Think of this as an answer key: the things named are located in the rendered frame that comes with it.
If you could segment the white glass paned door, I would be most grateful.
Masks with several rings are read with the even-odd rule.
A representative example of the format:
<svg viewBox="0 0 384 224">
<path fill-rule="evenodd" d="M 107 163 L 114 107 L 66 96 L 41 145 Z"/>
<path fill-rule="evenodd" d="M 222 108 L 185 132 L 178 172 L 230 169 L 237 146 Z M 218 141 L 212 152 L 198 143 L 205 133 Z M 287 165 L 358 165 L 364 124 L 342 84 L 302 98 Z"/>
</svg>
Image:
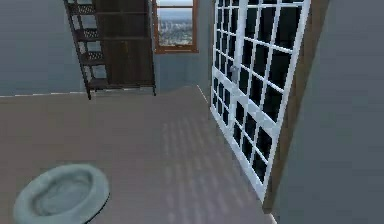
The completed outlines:
<svg viewBox="0 0 384 224">
<path fill-rule="evenodd" d="M 211 113 L 263 200 L 311 0 L 214 0 Z M 230 67 L 239 68 L 238 83 Z"/>
</svg>

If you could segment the dark brown shelf unit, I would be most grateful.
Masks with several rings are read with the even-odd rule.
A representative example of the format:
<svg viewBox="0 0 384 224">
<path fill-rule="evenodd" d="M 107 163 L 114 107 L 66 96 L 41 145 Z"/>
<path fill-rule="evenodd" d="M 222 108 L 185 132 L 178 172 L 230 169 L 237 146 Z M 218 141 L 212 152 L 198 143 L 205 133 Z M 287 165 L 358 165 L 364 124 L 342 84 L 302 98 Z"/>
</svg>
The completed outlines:
<svg viewBox="0 0 384 224">
<path fill-rule="evenodd" d="M 156 87 L 149 0 L 62 0 L 87 93 Z"/>
</svg>

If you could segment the pale green round cushion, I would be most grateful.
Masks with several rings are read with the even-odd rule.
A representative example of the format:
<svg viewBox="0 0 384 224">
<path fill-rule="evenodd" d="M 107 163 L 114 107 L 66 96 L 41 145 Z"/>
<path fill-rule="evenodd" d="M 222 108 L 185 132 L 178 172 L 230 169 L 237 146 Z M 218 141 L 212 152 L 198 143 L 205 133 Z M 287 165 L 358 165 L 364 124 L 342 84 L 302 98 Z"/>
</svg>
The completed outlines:
<svg viewBox="0 0 384 224">
<path fill-rule="evenodd" d="M 13 205 L 15 224 L 88 224 L 110 195 L 106 175 L 90 164 L 66 164 L 33 178 Z"/>
</svg>

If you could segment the wooden framed window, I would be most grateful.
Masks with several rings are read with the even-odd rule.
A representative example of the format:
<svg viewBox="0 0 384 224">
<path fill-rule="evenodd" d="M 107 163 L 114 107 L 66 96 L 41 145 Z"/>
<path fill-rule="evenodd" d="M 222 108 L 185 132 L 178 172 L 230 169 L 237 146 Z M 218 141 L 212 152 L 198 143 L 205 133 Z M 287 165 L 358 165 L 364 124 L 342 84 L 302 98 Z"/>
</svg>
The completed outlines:
<svg viewBox="0 0 384 224">
<path fill-rule="evenodd" d="M 152 0 L 155 52 L 197 53 L 199 0 Z"/>
</svg>

